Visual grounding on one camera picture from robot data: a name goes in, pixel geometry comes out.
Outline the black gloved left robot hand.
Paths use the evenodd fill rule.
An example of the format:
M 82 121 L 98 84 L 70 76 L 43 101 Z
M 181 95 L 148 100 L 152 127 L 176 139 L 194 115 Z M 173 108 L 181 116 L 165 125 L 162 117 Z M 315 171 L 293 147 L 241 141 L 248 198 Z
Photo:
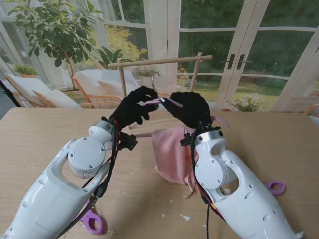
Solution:
M 158 109 L 158 105 L 140 105 L 140 102 L 152 101 L 157 98 L 154 89 L 141 86 L 131 91 L 119 104 L 116 110 L 110 115 L 110 121 L 116 121 L 118 129 L 121 130 L 128 125 L 137 123 L 143 124 L 143 120 L 149 120 L 149 113 Z

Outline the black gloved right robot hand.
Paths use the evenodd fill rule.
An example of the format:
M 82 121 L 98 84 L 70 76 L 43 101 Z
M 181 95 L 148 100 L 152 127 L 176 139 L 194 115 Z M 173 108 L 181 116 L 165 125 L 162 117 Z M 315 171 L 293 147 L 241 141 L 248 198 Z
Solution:
M 161 103 L 173 117 L 189 128 L 196 129 L 200 122 L 204 126 L 212 124 L 209 105 L 198 93 L 175 92 L 169 99 L 163 98 Z

